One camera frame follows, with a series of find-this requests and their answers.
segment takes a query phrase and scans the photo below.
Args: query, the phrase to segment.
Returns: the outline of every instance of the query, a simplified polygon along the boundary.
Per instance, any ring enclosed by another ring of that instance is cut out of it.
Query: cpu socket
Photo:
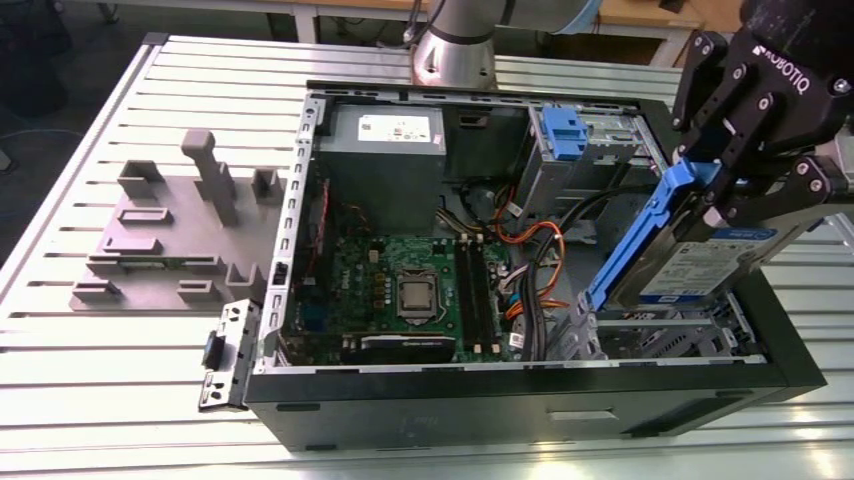
[[[436,318],[436,272],[401,270],[397,274],[397,317],[409,325],[424,325]]]

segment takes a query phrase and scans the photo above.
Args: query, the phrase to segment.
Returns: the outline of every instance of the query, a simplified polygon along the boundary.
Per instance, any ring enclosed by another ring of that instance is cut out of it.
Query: robotiq logo text
[[[788,79],[791,86],[797,90],[797,95],[803,95],[803,93],[809,89],[809,79],[803,76],[803,73],[797,70],[795,64],[779,55],[775,55],[773,52],[760,45],[753,47],[752,54],[768,59],[783,76]]]

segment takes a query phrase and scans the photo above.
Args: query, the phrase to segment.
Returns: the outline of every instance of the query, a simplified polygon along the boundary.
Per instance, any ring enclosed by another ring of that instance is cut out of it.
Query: slotted aluminum surface
[[[837,218],[765,268],[829,385],[669,439],[290,454],[250,413],[196,413],[213,316],[70,312],[70,285],[121,195],[126,160],[192,174],[178,142],[185,128],[209,128],[232,175],[272,166],[286,176],[305,80],[405,83],[406,61],[389,50],[188,37],[141,48],[0,272],[0,472],[717,479],[728,470],[740,478],[854,477],[854,257],[849,224]],[[499,58],[497,79],[509,90],[669,103],[679,74]]]

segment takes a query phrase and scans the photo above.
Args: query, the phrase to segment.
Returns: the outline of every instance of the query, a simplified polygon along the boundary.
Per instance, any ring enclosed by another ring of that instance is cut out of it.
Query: power supply label
[[[406,115],[361,115],[358,141],[428,143],[429,118]]]

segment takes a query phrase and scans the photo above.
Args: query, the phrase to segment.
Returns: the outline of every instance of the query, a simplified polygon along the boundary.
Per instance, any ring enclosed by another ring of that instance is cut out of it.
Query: expansion slot bracket
[[[242,404],[254,337],[260,323],[260,307],[250,300],[226,303],[216,330],[204,346],[201,364],[206,369],[198,411],[244,411]]]

